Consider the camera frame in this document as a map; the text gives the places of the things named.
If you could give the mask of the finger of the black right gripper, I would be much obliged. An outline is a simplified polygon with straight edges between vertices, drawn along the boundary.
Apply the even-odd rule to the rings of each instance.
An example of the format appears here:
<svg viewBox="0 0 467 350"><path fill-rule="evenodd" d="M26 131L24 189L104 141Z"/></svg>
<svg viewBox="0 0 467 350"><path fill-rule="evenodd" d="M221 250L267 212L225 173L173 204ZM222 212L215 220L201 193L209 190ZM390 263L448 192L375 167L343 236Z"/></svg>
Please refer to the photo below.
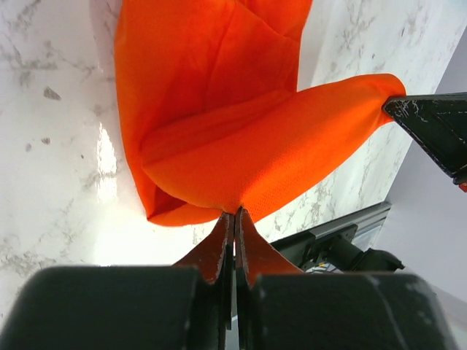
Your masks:
<svg viewBox="0 0 467 350"><path fill-rule="evenodd" d="M466 183L466 94L389 98L382 109L453 180Z"/></svg>

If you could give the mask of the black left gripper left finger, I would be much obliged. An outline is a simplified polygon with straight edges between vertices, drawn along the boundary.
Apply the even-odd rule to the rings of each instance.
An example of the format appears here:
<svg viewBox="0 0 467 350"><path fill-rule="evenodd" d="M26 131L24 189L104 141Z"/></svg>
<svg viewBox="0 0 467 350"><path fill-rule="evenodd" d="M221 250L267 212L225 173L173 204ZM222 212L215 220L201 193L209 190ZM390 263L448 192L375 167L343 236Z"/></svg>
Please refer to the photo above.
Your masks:
<svg viewBox="0 0 467 350"><path fill-rule="evenodd" d="M24 285L3 349L224 349L234 218L171 266L55 266Z"/></svg>

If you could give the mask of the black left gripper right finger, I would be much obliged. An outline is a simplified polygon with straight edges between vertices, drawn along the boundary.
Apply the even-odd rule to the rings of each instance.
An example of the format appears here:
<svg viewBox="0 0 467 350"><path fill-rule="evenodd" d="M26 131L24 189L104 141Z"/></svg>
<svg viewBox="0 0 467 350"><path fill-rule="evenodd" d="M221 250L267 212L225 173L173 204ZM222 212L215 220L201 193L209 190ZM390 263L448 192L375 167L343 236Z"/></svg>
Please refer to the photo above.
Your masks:
<svg viewBox="0 0 467 350"><path fill-rule="evenodd" d="M235 216L241 349L454 349L435 293L420 277L395 272L310 273Z"/></svg>

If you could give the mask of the orange t shirt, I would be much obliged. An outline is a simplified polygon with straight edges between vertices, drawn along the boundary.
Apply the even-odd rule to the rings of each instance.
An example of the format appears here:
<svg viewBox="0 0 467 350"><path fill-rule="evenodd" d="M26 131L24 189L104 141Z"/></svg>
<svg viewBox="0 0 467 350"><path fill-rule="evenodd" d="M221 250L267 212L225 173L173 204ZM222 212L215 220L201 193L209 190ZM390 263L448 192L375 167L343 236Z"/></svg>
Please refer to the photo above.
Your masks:
<svg viewBox="0 0 467 350"><path fill-rule="evenodd" d="M391 74L298 89L310 1L124 1L115 78L147 219L260 220L327 177L404 96Z"/></svg>

